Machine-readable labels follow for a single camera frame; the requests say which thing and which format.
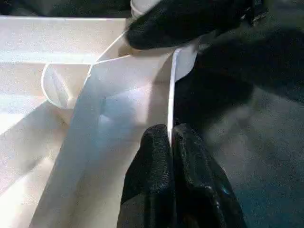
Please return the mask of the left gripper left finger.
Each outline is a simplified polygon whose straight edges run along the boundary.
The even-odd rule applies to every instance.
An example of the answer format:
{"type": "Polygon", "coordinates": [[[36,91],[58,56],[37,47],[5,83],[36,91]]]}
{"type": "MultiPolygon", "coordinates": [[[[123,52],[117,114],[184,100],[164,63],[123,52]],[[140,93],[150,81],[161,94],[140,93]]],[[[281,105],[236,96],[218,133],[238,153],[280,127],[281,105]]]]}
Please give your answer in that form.
{"type": "Polygon", "coordinates": [[[172,228],[175,220],[172,153],[167,127],[157,124],[142,135],[124,178],[119,228],[172,228]]]}

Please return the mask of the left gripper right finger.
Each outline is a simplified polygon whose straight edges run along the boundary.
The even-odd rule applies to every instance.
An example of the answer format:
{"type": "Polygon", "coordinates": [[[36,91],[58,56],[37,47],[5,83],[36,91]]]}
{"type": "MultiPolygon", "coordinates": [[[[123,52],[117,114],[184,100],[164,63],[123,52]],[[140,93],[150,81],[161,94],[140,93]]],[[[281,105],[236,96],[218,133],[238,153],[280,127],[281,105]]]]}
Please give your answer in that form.
{"type": "Polygon", "coordinates": [[[180,228],[246,227],[226,173],[187,124],[173,129],[173,164],[180,228]]]}

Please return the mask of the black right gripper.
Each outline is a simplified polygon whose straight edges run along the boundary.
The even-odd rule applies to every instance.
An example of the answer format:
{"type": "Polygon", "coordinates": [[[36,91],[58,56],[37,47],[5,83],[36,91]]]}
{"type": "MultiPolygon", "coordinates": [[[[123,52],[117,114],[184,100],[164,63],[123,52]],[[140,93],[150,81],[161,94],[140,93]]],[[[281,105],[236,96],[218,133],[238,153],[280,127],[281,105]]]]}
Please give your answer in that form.
{"type": "Polygon", "coordinates": [[[302,0],[250,0],[247,22],[252,29],[304,29],[302,0]]]}

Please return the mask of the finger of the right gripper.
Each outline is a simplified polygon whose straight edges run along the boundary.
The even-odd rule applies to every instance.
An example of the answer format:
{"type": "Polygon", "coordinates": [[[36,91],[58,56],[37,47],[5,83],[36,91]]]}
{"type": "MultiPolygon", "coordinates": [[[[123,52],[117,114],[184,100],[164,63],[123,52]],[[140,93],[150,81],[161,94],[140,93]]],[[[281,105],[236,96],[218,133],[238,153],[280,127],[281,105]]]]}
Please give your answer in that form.
{"type": "Polygon", "coordinates": [[[126,40],[138,50],[179,46],[237,28],[252,6],[251,0],[162,0],[129,26],[126,40]]]}

